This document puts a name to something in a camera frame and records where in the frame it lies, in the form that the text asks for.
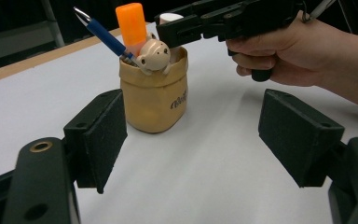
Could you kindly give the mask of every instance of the orange marker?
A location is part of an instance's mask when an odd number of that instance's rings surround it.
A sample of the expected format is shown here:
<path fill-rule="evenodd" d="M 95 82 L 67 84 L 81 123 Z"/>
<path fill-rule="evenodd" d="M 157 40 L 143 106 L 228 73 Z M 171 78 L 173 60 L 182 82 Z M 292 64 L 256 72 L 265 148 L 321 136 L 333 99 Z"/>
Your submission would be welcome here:
<path fill-rule="evenodd" d="M 116 8 L 118 26 L 124 45 L 137 57 L 146 42 L 146 22 L 140 3 L 129 3 Z"/>

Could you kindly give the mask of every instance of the wooden table edge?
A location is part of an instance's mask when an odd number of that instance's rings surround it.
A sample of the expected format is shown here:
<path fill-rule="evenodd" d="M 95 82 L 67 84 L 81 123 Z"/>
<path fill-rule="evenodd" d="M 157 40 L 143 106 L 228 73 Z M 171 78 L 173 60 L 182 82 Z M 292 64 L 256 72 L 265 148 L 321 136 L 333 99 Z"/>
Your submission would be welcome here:
<path fill-rule="evenodd" d="M 110 31 L 110 33 L 114 36 L 118 36 L 121 34 L 120 29 L 117 28 L 115 30 Z M 17 63 L 13 63 L 4 67 L 0 67 L 0 80 L 5 78 L 5 77 L 9 77 L 11 75 L 17 74 L 21 71 L 24 71 L 28 68 L 32 68 L 35 66 L 38 66 L 39 64 L 42 63 L 47 63 L 50 62 L 52 60 L 55 60 L 57 58 L 60 58 L 62 56 L 65 56 L 67 54 L 76 52 L 78 50 L 81 49 L 85 49 L 87 47 L 90 47 L 92 45 L 101 43 L 101 40 L 98 39 L 97 37 L 93 36 L 78 42 L 75 42 L 73 44 L 64 46 L 62 48 L 59 49 L 55 49 L 43 54 L 39 54 L 36 55 L 32 58 L 17 62 Z"/>

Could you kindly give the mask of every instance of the orange cap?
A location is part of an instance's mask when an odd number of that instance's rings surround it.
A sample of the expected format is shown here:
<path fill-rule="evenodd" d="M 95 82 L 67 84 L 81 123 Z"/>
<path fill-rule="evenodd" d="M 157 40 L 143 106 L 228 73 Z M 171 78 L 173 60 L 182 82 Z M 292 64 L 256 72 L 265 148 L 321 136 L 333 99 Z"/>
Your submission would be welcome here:
<path fill-rule="evenodd" d="M 146 41 L 146 23 L 142 4 L 129 3 L 117 7 L 116 15 L 124 45 L 132 46 Z"/>

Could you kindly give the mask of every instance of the white table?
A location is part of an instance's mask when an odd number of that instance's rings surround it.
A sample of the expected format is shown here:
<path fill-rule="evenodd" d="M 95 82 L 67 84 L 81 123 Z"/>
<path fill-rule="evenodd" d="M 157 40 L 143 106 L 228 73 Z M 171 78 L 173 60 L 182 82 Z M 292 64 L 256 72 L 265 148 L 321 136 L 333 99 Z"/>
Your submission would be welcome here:
<path fill-rule="evenodd" d="M 330 180 L 299 189 L 258 137 L 264 90 L 291 93 L 343 125 L 344 143 L 358 136 L 358 105 L 316 87 L 239 77 L 216 38 L 184 47 L 185 114 L 164 133 L 128 126 L 104 194 L 76 189 L 82 223 L 331 223 Z M 27 143 L 63 138 L 86 104 L 118 88 L 118 57 L 101 43 L 1 79 L 0 174 Z"/>

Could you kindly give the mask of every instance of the small figurine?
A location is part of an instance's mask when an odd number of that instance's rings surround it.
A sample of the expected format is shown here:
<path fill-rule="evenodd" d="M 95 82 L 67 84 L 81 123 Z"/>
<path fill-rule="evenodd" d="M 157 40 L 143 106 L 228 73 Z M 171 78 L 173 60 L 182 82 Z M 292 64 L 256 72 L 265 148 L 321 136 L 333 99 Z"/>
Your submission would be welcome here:
<path fill-rule="evenodd" d="M 158 70 L 163 70 L 162 73 L 167 75 L 171 69 L 170 58 L 171 52 L 168 46 L 149 33 L 136 61 L 146 75 L 151 75 L 153 71 Z"/>

